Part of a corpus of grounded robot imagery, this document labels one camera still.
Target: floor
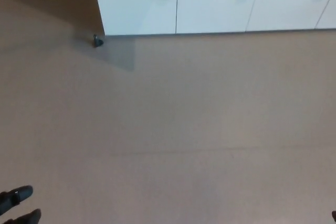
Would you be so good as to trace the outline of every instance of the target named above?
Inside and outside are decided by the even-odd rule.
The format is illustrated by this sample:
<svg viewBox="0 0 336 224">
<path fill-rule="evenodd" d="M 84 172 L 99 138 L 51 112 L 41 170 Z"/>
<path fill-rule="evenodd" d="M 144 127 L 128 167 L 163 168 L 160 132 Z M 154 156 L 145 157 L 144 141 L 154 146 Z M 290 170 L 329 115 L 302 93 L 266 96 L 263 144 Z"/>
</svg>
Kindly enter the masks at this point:
<svg viewBox="0 0 336 224">
<path fill-rule="evenodd" d="M 336 31 L 94 49 L 96 0 L 0 6 L 0 223 L 334 222 Z"/>
</svg>

